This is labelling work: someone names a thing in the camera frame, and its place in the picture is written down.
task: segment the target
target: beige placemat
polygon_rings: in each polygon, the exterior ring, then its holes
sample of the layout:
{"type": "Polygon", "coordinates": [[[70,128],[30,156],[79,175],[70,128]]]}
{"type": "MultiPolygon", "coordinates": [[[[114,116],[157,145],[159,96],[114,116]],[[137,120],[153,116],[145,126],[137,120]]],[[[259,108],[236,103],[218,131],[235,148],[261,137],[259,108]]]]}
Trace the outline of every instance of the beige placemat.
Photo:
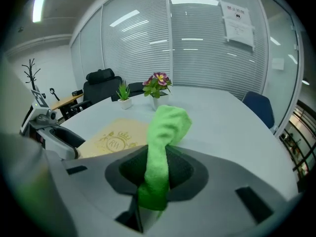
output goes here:
{"type": "Polygon", "coordinates": [[[148,124],[119,118],[77,148],[79,158],[111,154],[146,144],[148,124]]]}

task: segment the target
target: glass wall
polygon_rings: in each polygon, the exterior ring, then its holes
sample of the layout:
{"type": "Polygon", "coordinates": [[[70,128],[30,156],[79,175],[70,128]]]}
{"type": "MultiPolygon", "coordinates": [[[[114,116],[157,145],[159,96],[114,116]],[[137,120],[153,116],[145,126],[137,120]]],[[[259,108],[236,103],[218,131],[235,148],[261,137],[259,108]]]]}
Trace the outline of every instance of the glass wall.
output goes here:
{"type": "Polygon", "coordinates": [[[298,74],[298,47],[291,16],[274,0],[261,0],[270,30],[271,67],[264,95],[270,100],[279,127],[291,102],[298,74]]]}
{"type": "Polygon", "coordinates": [[[102,48],[106,68],[127,83],[154,72],[170,76],[165,0],[110,0],[103,6],[102,48]]]}
{"type": "Polygon", "coordinates": [[[239,99],[248,91],[262,93],[268,41],[258,0],[169,0],[169,4],[174,85],[222,89],[239,99]],[[249,9],[254,49],[225,39],[221,1],[249,9]]]}
{"type": "Polygon", "coordinates": [[[80,53],[84,77],[104,69],[101,51],[101,9],[86,23],[80,33],[80,53]]]}
{"type": "Polygon", "coordinates": [[[83,74],[81,53],[80,53],[80,34],[75,39],[73,45],[71,46],[71,58],[73,64],[73,71],[75,76],[75,81],[78,89],[82,89],[85,82],[85,76],[83,74]]]}

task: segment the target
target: conference table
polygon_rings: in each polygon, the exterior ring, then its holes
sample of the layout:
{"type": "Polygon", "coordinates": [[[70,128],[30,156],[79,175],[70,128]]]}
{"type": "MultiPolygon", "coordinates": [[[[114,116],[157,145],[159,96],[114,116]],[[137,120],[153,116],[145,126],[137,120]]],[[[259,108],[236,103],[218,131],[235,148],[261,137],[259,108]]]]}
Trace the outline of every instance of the conference table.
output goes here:
{"type": "MultiPolygon", "coordinates": [[[[143,94],[132,97],[133,105],[127,110],[108,98],[61,125],[89,140],[119,118],[150,123],[155,115],[150,97],[143,94]]],[[[174,86],[169,105],[185,109],[192,120],[191,128],[177,146],[233,161],[271,185],[286,200],[298,194],[286,150],[266,125],[232,94],[174,86]]]]}

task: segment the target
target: green cloth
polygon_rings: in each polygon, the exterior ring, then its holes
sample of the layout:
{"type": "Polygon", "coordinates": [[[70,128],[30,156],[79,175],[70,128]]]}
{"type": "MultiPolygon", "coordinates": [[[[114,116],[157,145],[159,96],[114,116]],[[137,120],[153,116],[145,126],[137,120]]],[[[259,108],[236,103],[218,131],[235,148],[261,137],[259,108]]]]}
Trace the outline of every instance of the green cloth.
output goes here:
{"type": "Polygon", "coordinates": [[[138,188],[138,205],[163,211],[167,206],[169,172],[166,145],[176,145],[188,132],[192,122],[182,108],[162,105],[147,130],[148,156],[145,182],[138,188]]]}

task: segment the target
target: ceiling light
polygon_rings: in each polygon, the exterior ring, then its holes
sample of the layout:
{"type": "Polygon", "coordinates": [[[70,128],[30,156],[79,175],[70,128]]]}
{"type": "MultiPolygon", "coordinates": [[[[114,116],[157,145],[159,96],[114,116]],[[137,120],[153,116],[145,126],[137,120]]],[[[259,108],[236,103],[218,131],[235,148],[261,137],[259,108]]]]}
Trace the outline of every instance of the ceiling light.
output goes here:
{"type": "Polygon", "coordinates": [[[39,22],[41,20],[41,11],[43,9],[44,0],[35,0],[33,7],[33,22],[39,22]]]}
{"type": "Polygon", "coordinates": [[[281,45],[279,42],[277,42],[274,38],[270,37],[271,41],[276,45],[281,45]]]}
{"type": "Polygon", "coordinates": [[[181,40],[203,40],[203,39],[181,39],[181,40]]]}
{"type": "Polygon", "coordinates": [[[164,40],[157,40],[157,41],[154,41],[154,42],[149,42],[150,45],[152,44],[157,44],[157,43],[162,43],[162,42],[166,42],[167,40],[164,39],[164,40]]]}
{"type": "Polygon", "coordinates": [[[290,57],[294,61],[294,63],[297,65],[297,60],[295,60],[292,54],[288,54],[288,57],[290,57]]]}
{"type": "Polygon", "coordinates": [[[310,85],[310,83],[309,83],[309,82],[307,81],[307,79],[305,79],[305,78],[302,80],[302,83],[304,83],[304,84],[306,84],[306,85],[310,85]]]}
{"type": "Polygon", "coordinates": [[[122,23],[123,21],[125,21],[126,19],[131,18],[132,16],[135,16],[139,13],[138,10],[134,10],[124,16],[122,16],[121,18],[119,18],[117,21],[114,21],[112,24],[110,24],[111,27],[117,26],[118,24],[122,23]]]}
{"type": "Polygon", "coordinates": [[[148,20],[139,22],[139,23],[137,23],[137,24],[135,24],[135,25],[132,25],[132,26],[130,26],[130,27],[127,27],[127,28],[123,29],[122,32],[126,32],[127,30],[130,30],[130,29],[132,29],[132,28],[134,28],[134,27],[136,27],[136,26],[140,26],[140,25],[146,24],[146,23],[148,23],[148,22],[149,22],[148,20]]]}
{"type": "Polygon", "coordinates": [[[209,5],[218,5],[218,0],[171,0],[172,4],[182,4],[182,3],[201,3],[209,5]]]}

